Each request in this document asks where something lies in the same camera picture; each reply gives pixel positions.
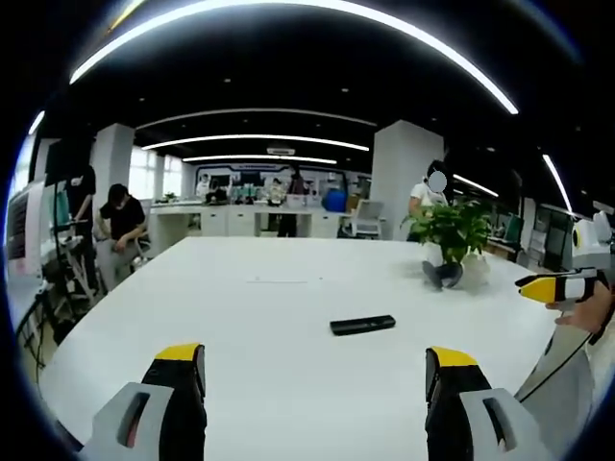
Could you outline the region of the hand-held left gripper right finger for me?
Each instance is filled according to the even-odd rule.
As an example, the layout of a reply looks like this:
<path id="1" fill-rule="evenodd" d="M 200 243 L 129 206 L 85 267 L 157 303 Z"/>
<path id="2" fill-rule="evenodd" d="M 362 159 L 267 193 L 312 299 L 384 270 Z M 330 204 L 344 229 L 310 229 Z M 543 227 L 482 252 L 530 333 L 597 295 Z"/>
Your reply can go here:
<path id="1" fill-rule="evenodd" d="M 465 352 L 426 349 L 426 404 L 430 460 L 553 458 L 527 409 Z"/>

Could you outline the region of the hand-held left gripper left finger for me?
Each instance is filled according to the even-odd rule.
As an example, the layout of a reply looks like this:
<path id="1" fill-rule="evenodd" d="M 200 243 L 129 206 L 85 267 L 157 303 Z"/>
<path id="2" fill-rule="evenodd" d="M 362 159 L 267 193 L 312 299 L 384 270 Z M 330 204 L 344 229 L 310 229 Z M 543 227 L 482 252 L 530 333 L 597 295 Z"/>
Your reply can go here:
<path id="1" fill-rule="evenodd" d="M 203 460 L 205 348 L 159 352 L 140 382 L 122 387 L 94 416 L 82 460 Z"/>

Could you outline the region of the person's right hand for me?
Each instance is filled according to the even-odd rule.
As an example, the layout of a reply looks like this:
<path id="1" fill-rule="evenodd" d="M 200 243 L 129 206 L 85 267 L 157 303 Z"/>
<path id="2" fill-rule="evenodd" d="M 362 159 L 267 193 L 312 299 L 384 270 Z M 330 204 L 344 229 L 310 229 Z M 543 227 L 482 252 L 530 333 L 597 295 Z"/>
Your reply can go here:
<path id="1" fill-rule="evenodd" d="M 554 321 L 559 326 L 575 327 L 596 334 L 606 325 L 606 319 L 613 303 L 612 288 L 606 288 L 597 281 L 592 297 L 584 302 L 576 303 L 571 313 L 562 315 Z"/>

